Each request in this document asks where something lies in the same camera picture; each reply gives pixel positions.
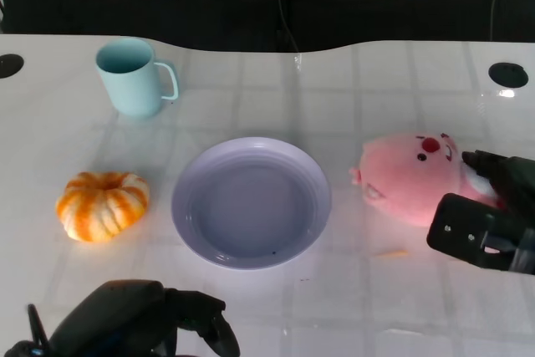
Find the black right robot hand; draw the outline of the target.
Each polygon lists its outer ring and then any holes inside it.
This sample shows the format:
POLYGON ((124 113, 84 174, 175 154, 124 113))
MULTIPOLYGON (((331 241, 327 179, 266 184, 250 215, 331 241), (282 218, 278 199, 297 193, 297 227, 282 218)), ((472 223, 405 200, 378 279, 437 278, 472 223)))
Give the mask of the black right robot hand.
POLYGON ((462 160, 489 180, 498 204, 443 196, 427 244, 479 268, 533 275, 534 161, 482 150, 464 151, 462 160))

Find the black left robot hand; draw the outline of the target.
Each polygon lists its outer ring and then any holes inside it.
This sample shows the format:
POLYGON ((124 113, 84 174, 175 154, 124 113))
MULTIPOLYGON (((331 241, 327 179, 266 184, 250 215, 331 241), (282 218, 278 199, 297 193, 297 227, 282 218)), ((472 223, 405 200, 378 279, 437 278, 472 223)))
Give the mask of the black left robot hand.
POLYGON ((53 356, 174 356, 183 329, 219 356, 238 356, 225 309, 220 299, 158 281, 109 281, 60 323, 48 345, 53 356))

